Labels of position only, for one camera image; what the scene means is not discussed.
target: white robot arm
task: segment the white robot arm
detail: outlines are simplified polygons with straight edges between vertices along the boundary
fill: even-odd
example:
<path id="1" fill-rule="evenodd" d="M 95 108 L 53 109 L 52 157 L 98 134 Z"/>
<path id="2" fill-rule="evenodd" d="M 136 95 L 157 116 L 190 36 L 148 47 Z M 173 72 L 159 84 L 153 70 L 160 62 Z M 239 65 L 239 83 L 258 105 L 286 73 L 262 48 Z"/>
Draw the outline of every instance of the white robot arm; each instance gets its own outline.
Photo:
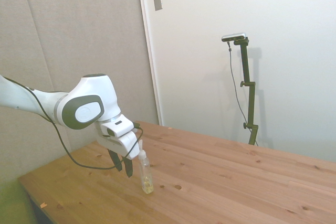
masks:
<path id="1" fill-rule="evenodd" d="M 84 129 L 94 123 L 98 132 L 98 143 L 109 150 L 118 170 L 121 170 L 121 164 L 118 166 L 117 154 L 126 156 L 129 152 L 129 161 L 138 155 L 136 129 L 134 124 L 121 114 L 113 84 L 107 75 L 84 76 L 69 93 L 29 89 L 54 123 L 74 130 Z M 36 98 L 29 91 L 2 76 L 0 106 L 33 112 L 45 118 Z M 126 161 L 125 159 L 125 166 L 129 167 L 131 163 Z"/>

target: yellow liquid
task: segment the yellow liquid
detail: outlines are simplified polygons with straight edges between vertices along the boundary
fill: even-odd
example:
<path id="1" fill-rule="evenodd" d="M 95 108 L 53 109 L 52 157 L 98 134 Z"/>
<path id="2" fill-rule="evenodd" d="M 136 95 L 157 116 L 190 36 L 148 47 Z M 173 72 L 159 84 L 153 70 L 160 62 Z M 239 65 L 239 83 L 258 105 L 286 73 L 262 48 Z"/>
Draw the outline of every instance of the yellow liquid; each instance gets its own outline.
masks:
<path id="1" fill-rule="evenodd" d="M 144 177 L 143 178 L 142 189 L 147 194 L 150 194 L 152 191 L 154 191 L 153 183 L 152 183 L 152 181 L 148 177 Z"/>

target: wooden table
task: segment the wooden table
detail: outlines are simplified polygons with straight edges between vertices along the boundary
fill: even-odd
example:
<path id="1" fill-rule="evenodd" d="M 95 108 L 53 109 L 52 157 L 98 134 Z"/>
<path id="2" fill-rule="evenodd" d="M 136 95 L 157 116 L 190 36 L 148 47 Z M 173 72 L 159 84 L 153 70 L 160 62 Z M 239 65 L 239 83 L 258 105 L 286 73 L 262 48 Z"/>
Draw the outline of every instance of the wooden table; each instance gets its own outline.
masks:
<path id="1" fill-rule="evenodd" d="M 19 181 L 54 223 L 336 223 L 336 163 L 140 122 L 154 192 L 64 156 Z M 111 166 L 97 142 L 73 152 Z"/>

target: black cable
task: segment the black cable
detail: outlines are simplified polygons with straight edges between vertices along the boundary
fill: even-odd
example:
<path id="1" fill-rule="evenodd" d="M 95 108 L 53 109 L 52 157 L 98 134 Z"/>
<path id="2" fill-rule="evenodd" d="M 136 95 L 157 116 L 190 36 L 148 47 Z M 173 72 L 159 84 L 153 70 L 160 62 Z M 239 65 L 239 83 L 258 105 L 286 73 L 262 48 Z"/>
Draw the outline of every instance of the black cable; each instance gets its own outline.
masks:
<path id="1" fill-rule="evenodd" d="M 240 109 L 240 111 L 241 111 L 241 113 L 242 113 L 242 115 L 243 115 L 243 117 L 244 117 L 245 123 L 247 124 L 247 120 L 246 120 L 245 114 L 243 113 L 243 110 L 241 109 L 241 106 L 240 106 L 240 102 L 239 102 L 238 95 L 237 95 L 236 82 L 235 82 L 235 78 L 234 78 L 234 76 L 233 76 L 233 71 L 232 71 L 232 56 L 231 56 L 231 51 L 232 51 L 232 49 L 231 49 L 231 46 L 230 46 L 230 42 L 229 42 L 229 41 L 227 41 L 227 44 L 229 45 L 229 52 L 230 52 L 230 70 L 231 70 L 231 76 L 232 76 L 232 80 L 233 80 L 233 85 L 234 85 L 234 87 L 235 87 L 236 100 L 237 100 L 239 109 Z"/>
<path id="2" fill-rule="evenodd" d="M 42 109 L 42 111 L 43 111 L 44 115 L 46 116 L 46 118 L 47 118 L 47 119 L 50 121 L 50 123 L 52 123 L 52 125 L 54 126 L 54 128 L 55 128 L 55 130 L 56 130 L 56 132 L 57 132 L 58 138 L 60 139 L 61 144 L 62 144 L 64 150 L 66 151 L 66 153 L 68 154 L 68 156 L 71 158 L 71 160 L 72 160 L 76 165 L 79 165 L 79 166 L 84 167 L 84 168 L 99 169 L 99 170 L 109 170 L 109 169 L 116 168 L 116 165 L 111 166 L 111 167 L 95 167 L 95 166 L 82 165 L 82 164 L 78 163 L 78 162 L 72 157 L 72 155 L 69 153 L 69 151 L 68 151 L 68 149 L 66 148 L 66 146 L 65 146 L 65 144 L 64 144 L 64 142 L 63 142 L 63 139 L 62 139 L 62 137 L 61 137 L 61 135 L 60 135 L 60 133 L 59 133 L 59 131 L 58 131 L 58 128 L 57 128 L 56 124 L 55 124 L 55 123 L 52 121 L 52 119 L 48 116 L 47 112 L 44 110 L 44 108 L 43 108 L 42 104 L 40 103 L 40 100 L 37 98 L 37 96 L 36 96 L 36 95 L 35 95 L 29 88 L 27 88 L 26 86 L 24 86 L 24 85 L 22 85 L 22 84 L 20 84 L 20 83 L 18 83 L 18 82 L 16 82 L 16 81 L 14 81 L 14 80 L 12 80 L 12 79 L 10 79 L 10 78 L 7 78 L 7 77 L 4 77 L 4 78 L 7 79 L 8 81 L 11 81 L 11 82 L 13 82 L 13 83 L 19 85 L 20 87 L 24 88 L 25 90 L 27 90 L 29 93 L 31 93 L 31 94 L 33 95 L 33 97 L 36 99 L 38 105 L 39 105 L 40 108 Z M 126 156 L 120 161 L 120 163 L 124 162 L 124 160 L 128 157 L 128 155 L 131 153 L 131 151 L 133 150 L 133 148 L 135 147 L 135 145 L 136 145 L 137 142 L 140 140 L 140 138 L 141 138 L 141 136 L 142 136 L 142 134 L 143 134 L 143 129 L 142 129 L 141 127 L 136 127 L 136 129 L 141 130 L 141 134 L 140 134 L 140 136 L 137 138 L 135 144 L 133 144 L 133 146 L 132 146 L 132 148 L 130 149 L 130 151 L 129 151 L 129 152 L 126 154 Z"/>

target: plastic bottle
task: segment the plastic bottle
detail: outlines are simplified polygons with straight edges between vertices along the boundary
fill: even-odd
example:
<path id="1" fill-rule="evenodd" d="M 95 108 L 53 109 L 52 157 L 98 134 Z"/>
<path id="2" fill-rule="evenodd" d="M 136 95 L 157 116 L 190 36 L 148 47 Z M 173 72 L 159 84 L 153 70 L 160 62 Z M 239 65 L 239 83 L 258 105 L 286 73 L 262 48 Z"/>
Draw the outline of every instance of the plastic bottle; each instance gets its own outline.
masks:
<path id="1" fill-rule="evenodd" d="M 154 191 L 153 178 L 151 173 L 151 166 L 149 159 L 146 156 L 146 152 L 142 149 L 142 140 L 139 141 L 139 160 L 140 160 L 140 177 L 142 183 L 142 189 L 145 193 L 150 194 Z"/>

